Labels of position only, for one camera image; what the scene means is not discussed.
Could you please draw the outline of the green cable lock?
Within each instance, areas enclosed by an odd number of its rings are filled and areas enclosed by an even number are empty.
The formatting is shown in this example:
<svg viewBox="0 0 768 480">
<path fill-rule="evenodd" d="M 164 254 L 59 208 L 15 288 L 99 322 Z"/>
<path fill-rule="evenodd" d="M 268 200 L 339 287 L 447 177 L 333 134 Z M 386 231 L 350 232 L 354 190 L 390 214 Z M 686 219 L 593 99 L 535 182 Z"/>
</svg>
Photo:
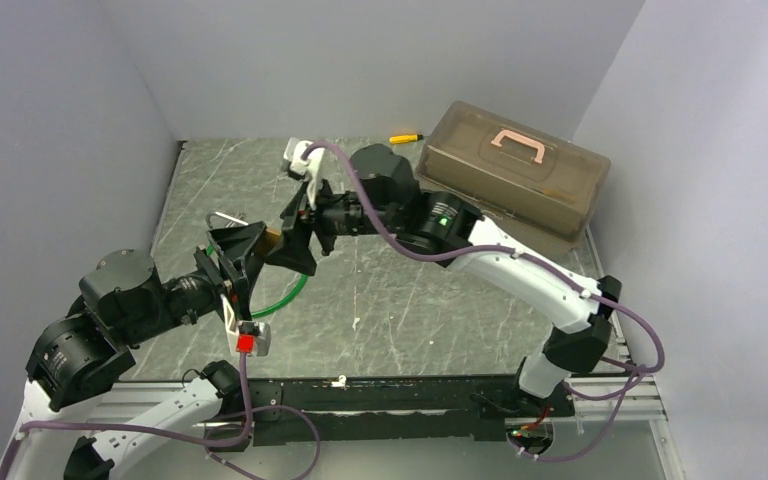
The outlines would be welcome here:
<svg viewBox="0 0 768 480">
<path fill-rule="evenodd" d="M 209 289 L 213 297 L 211 309 L 222 320 L 220 310 L 220 297 L 225 295 L 231 302 L 231 293 L 233 290 L 232 280 L 236 275 L 223 275 L 220 272 L 220 268 L 217 262 L 217 256 L 211 249 L 211 246 L 199 245 L 193 252 L 193 259 L 196 264 L 196 268 L 201 276 L 206 278 L 206 289 Z M 277 300 L 272 305 L 262 307 L 260 309 L 252 309 L 252 320 L 265 318 L 269 315 L 273 315 L 281 309 L 290 305 L 303 291 L 309 276 L 298 274 L 298 278 L 292 284 L 292 287 L 283 295 L 280 300 Z"/>
</svg>

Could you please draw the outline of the brass padlock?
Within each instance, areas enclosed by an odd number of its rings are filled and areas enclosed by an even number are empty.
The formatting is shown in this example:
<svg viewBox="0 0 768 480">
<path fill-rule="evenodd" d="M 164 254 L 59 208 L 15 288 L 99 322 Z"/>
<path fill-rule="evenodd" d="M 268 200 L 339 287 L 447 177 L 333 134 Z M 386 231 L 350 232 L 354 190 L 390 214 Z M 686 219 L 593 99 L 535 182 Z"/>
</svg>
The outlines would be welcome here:
<svg viewBox="0 0 768 480">
<path fill-rule="evenodd" d="M 205 215 L 208 226 L 208 238 L 211 249 L 216 254 L 227 253 L 237 244 L 252 240 L 254 252 L 266 257 L 277 244 L 280 232 L 265 226 L 262 222 L 251 225 L 237 216 L 220 211 L 211 211 Z"/>
</svg>

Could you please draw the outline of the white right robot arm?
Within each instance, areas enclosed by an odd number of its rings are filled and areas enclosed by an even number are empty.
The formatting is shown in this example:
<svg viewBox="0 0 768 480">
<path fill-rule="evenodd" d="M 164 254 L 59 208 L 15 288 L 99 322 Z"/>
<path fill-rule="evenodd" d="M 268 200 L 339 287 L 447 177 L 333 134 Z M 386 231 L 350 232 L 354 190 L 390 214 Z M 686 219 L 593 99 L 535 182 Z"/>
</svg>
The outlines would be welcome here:
<svg viewBox="0 0 768 480">
<path fill-rule="evenodd" d="M 266 260 L 312 276 L 310 241 L 329 255 L 340 236 L 378 235 L 400 254 L 484 279 L 544 314 L 552 323 L 540 349 L 519 367 L 511 401 L 534 415 L 572 374 L 590 373 L 610 337 L 609 301 L 621 284 L 579 275 L 505 232 L 476 205 L 447 191 L 420 187 L 409 161 L 383 144 L 347 156 L 327 142 L 292 138 L 281 169 L 301 186 L 280 217 Z"/>
</svg>

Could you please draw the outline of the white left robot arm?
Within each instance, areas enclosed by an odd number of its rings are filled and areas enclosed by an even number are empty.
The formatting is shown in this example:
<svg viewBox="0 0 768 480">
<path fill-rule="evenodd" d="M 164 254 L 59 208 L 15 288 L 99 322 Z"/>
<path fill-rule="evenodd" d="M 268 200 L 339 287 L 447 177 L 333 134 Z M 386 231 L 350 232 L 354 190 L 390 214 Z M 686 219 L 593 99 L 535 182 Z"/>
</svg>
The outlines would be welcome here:
<svg viewBox="0 0 768 480">
<path fill-rule="evenodd" d="M 140 344 L 210 312 L 237 330 L 240 355 L 261 353 L 249 296 L 269 255 L 282 241 L 263 223 L 211 230 L 217 259 L 194 253 L 195 271 L 161 282 L 145 250 L 108 254 L 79 282 L 66 317 L 37 339 L 26 372 L 22 409 L 0 460 L 0 479 L 55 479 L 89 440 L 90 413 L 135 364 Z"/>
</svg>

